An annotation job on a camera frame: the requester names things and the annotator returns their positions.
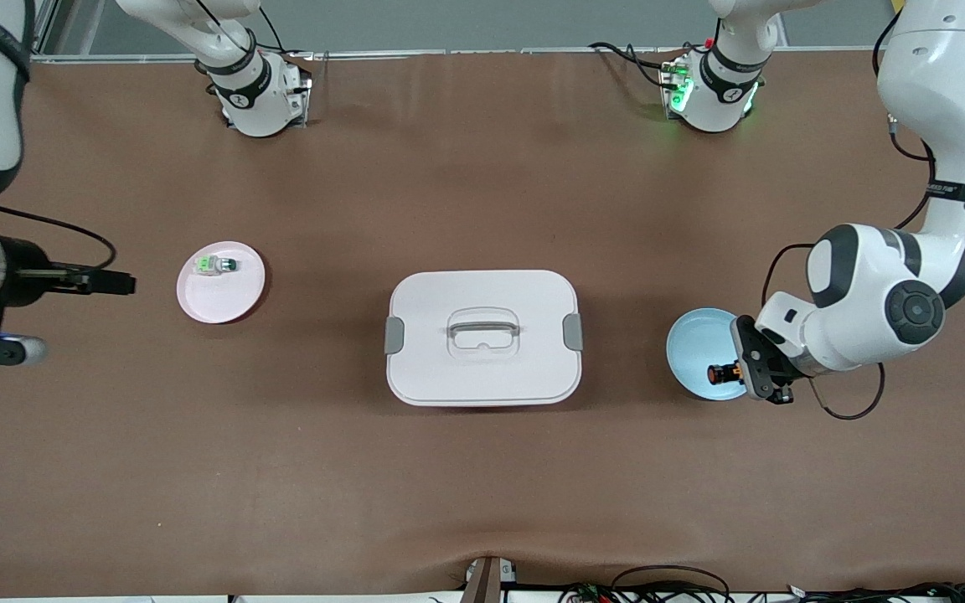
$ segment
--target white storage box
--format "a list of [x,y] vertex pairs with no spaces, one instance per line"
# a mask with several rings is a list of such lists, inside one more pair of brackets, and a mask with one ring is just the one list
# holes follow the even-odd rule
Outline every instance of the white storage box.
[[579,385],[582,350],[556,272],[419,272],[390,299],[386,378],[410,405],[551,405]]

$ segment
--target gray floor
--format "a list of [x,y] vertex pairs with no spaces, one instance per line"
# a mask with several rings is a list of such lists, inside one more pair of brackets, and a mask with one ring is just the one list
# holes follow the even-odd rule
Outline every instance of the gray floor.
[[[180,44],[114,0],[73,0],[47,54],[173,54]],[[313,51],[520,50],[609,41],[679,46],[713,33],[707,0],[265,0],[284,45]],[[785,15],[796,46],[869,45],[889,0],[831,0]],[[245,19],[273,42],[260,15]]]

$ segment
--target light blue plate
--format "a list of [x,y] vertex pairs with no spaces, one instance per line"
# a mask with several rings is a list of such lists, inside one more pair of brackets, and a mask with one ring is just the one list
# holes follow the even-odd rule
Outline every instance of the light blue plate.
[[700,308],[681,316],[669,329],[665,343],[669,367],[690,393],[707,400],[732,400],[746,393],[746,387],[738,382],[713,385],[705,375],[710,365],[735,362],[734,320],[734,313]]

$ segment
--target gray handle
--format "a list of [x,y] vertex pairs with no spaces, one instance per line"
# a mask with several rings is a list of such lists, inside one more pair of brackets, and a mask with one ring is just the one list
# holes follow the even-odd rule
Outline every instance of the gray handle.
[[465,331],[507,331],[509,335],[520,334],[520,325],[501,321],[478,321],[471,323],[457,323],[449,325],[449,337],[455,337]]

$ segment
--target brown table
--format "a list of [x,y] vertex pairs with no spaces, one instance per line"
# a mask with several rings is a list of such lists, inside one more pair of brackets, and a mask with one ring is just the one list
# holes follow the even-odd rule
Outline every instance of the brown table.
[[[787,407],[719,404],[668,370],[681,313],[754,312],[781,245],[892,224],[926,182],[889,145],[866,53],[767,71],[755,113],[705,135],[597,56],[333,62],[313,125],[249,140],[190,65],[38,66],[1,202],[111,237],[139,293],[8,314],[53,354],[0,368],[0,595],[441,589],[483,553],[529,581],[658,562],[738,589],[965,580],[965,301],[853,424],[805,385]],[[101,254],[0,230],[56,260]],[[250,319],[206,326],[173,283],[217,240],[264,253],[272,287]],[[805,293],[801,264],[775,285]],[[402,278],[536,267],[579,293],[573,397],[440,412],[392,396]],[[823,380],[839,412],[875,385]]]

